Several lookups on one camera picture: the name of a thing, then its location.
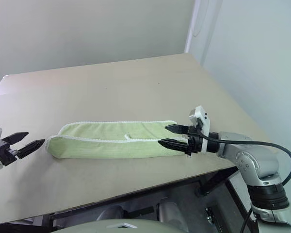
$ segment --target beige tabletop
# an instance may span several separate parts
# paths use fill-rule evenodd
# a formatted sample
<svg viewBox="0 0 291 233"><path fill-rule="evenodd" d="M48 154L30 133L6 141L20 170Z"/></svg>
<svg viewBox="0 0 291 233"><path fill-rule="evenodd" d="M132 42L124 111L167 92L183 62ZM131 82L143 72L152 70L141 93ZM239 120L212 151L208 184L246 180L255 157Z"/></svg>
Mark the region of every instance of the beige tabletop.
<svg viewBox="0 0 291 233"><path fill-rule="evenodd" d="M174 120L202 105L214 132L265 134L189 54L5 76L2 137L13 145L55 135L76 121ZM215 154L147 159L55 159L40 148L0 170L0 223L65 210L231 167Z"/></svg>

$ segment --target black wire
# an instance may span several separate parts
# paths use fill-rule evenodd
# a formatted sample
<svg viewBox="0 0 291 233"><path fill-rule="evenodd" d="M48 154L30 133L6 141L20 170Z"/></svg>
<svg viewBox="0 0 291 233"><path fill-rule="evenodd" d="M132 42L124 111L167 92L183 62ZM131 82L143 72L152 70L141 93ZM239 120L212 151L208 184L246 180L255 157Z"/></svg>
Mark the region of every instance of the black wire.
<svg viewBox="0 0 291 233"><path fill-rule="evenodd" d="M246 225L247 225L247 222L248 222L248 220L249 220L249 218L250 218L251 213L252 213L252 208L250 208L250 210L248 211L248 214L247 214L245 220L244 220L243 223L242 223L241 233L243 233L244 228L245 228Z"/></svg>
<svg viewBox="0 0 291 233"><path fill-rule="evenodd" d="M291 158L291 151L288 150L285 147L282 147L280 145L277 145L275 143L270 143L270 142L260 142L260 141L232 141L232 140L221 140L221 139L215 139L215 138L211 138L211 137L207 137L206 135L203 135L203 133L201 132L201 130L199 128L197 128L198 133L200 134L200 136L208 141L212 141L212 142L217 142L217 143L224 143L224 144L242 144L242 145L262 145L262 146L269 146L269 147L275 147L277 149L280 149L282 151L284 151L285 153L288 154L288 156ZM288 183L288 181L291 179L291 171L289 173L289 175L286 177L286 179L282 182L282 185L285 185L286 183Z"/></svg>

